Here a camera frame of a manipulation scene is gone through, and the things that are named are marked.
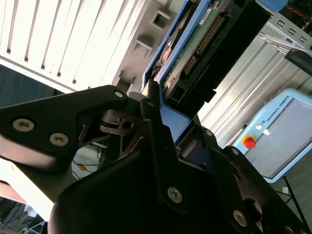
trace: universal robots logo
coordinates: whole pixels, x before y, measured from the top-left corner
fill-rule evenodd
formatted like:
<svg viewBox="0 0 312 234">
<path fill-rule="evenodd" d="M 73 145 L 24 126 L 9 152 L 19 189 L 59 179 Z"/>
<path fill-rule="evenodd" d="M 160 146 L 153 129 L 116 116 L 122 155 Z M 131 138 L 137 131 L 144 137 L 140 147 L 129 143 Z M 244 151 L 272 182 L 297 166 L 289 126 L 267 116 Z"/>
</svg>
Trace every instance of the universal robots logo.
<svg viewBox="0 0 312 234">
<path fill-rule="evenodd" d="M 271 113 L 271 115 L 267 118 L 267 120 L 263 120 L 261 123 L 265 124 L 266 122 L 269 122 L 273 116 L 275 116 L 275 114 L 278 112 L 278 110 L 285 104 L 285 102 L 289 99 L 289 96 L 286 96 L 284 98 L 284 100 L 279 104 L 278 107 L 276 107 L 276 109 Z"/>
</svg>

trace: green circuit board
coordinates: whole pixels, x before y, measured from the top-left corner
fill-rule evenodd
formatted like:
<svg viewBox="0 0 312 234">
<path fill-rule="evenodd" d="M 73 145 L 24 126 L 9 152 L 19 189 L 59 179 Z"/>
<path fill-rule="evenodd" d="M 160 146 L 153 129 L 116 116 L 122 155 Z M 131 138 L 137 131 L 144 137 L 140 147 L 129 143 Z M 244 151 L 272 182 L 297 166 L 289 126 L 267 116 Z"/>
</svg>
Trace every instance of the green circuit board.
<svg viewBox="0 0 312 234">
<path fill-rule="evenodd" d="M 222 4 L 225 1 L 222 1 L 218 7 L 218 9 L 222 8 Z M 178 58 L 175 60 L 174 64 L 172 65 L 171 69 L 169 70 L 167 76 L 163 80 L 163 92 L 165 92 L 171 85 L 172 81 L 174 79 L 179 79 L 179 74 L 183 69 L 191 69 L 192 64 L 196 63 L 196 57 L 193 56 L 193 54 L 196 52 L 196 50 L 200 49 L 200 45 L 205 42 L 205 37 L 207 37 L 207 34 L 209 31 L 212 33 L 214 32 L 212 27 L 214 27 L 214 24 L 216 23 L 216 20 L 219 21 L 222 20 L 223 17 L 219 15 L 220 11 L 215 10 L 213 8 L 208 8 L 205 15 L 203 16 L 202 20 L 197 25 L 196 29 L 188 39 L 186 45 L 184 46 L 183 50 L 180 52 Z"/>
</svg>

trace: circuit board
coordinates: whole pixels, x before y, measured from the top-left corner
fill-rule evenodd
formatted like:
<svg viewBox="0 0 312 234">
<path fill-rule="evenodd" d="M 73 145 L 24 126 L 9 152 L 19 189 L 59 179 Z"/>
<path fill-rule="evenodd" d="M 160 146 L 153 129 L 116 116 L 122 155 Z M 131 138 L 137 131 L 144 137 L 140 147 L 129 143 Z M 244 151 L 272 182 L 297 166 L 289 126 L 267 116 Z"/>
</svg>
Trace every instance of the circuit board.
<svg viewBox="0 0 312 234">
<path fill-rule="evenodd" d="M 214 2 L 213 5 L 209 6 L 163 80 L 163 93 L 169 90 L 177 79 L 188 80 L 188 76 L 194 65 L 198 62 L 214 35 L 225 21 L 221 12 L 225 9 L 227 3 L 227 0 L 223 0 Z M 174 95 L 173 98 L 178 99 L 179 95 Z M 167 102 L 167 104 L 174 107 L 174 103 Z"/>
</svg>

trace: red emergency stop button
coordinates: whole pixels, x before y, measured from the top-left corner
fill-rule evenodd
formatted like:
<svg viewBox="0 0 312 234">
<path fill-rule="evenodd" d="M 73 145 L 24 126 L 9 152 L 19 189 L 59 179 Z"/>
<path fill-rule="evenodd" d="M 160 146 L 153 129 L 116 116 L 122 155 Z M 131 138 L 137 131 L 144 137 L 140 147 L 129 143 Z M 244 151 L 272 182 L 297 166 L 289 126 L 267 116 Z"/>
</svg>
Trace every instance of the red emergency stop button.
<svg viewBox="0 0 312 234">
<path fill-rule="evenodd" d="M 243 145 L 247 148 L 247 149 L 252 149 L 255 147 L 255 140 L 252 136 L 248 136 L 243 140 Z"/>
</svg>

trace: screw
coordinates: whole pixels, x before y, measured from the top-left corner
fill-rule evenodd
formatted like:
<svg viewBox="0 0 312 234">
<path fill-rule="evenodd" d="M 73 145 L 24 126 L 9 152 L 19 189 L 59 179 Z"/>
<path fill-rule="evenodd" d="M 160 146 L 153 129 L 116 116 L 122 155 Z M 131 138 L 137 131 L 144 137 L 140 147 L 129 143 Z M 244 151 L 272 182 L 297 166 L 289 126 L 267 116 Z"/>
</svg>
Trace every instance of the screw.
<svg viewBox="0 0 312 234">
<path fill-rule="evenodd" d="M 20 132 L 29 132 L 35 127 L 34 123 L 29 119 L 19 118 L 13 122 L 13 128 Z"/>
<path fill-rule="evenodd" d="M 285 228 L 289 234 L 294 234 L 293 230 L 289 226 L 285 226 Z"/>
<path fill-rule="evenodd" d="M 151 103 L 150 101 L 147 101 L 147 104 L 149 104 L 151 107 L 155 107 L 155 105 Z"/>
<path fill-rule="evenodd" d="M 180 203 L 182 201 L 182 193 L 179 191 L 179 189 L 175 187 L 170 187 L 168 188 L 168 196 L 169 198 L 175 202 L 175 203 Z"/>
<path fill-rule="evenodd" d="M 207 133 L 207 135 L 210 136 L 210 137 L 212 137 L 212 135 L 213 135 L 213 133 L 210 132 L 208 129 L 206 130 L 206 133 Z"/>
<path fill-rule="evenodd" d="M 239 152 L 236 149 L 232 149 L 233 153 L 239 155 Z"/>
<path fill-rule="evenodd" d="M 115 93 L 115 95 L 116 95 L 117 97 L 119 97 L 119 98 L 122 98 L 122 97 L 123 97 L 123 94 L 122 94 L 121 92 L 115 91 L 114 93 Z"/>
<path fill-rule="evenodd" d="M 50 142 L 56 146 L 65 146 L 68 144 L 68 137 L 63 133 L 53 133 L 50 136 Z"/>
<path fill-rule="evenodd" d="M 240 226 L 244 228 L 247 227 L 247 220 L 241 211 L 235 210 L 233 212 L 233 216 Z"/>
</svg>

